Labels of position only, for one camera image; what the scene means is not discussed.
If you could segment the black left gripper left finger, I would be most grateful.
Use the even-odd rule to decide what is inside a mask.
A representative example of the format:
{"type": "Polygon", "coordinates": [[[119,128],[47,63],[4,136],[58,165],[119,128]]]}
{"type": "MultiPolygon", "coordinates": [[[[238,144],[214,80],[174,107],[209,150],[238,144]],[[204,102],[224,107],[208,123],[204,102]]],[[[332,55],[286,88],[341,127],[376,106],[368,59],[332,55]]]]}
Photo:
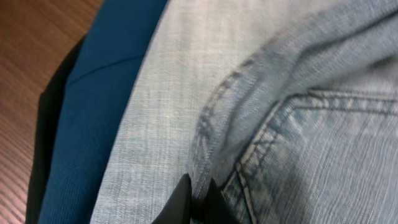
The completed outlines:
{"type": "Polygon", "coordinates": [[[191,179],[188,174],[184,174],[152,224],[189,224],[191,199],[191,179]]]}

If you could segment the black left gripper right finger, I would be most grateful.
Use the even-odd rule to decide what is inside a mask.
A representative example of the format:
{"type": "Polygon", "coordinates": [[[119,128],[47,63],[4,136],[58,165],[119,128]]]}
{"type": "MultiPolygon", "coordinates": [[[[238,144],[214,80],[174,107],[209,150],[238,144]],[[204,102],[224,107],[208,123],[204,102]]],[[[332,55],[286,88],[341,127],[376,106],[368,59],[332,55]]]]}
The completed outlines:
{"type": "Polygon", "coordinates": [[[205,198],[203,218],[205,224],[239,224],[213,179],[211,179],[205,198]]]}

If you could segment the light blue denim shorts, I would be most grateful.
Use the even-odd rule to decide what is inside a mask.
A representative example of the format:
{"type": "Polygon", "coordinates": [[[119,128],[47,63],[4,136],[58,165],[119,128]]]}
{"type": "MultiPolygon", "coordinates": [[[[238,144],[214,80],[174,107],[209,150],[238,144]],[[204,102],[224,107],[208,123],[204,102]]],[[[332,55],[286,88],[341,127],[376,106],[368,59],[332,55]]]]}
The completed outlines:
{"type": "Polygon", "coordinates": [[[170,1],[92,223],[151,223],[182,175],[241,223],[397,222],[397,1],[170,1]]]}

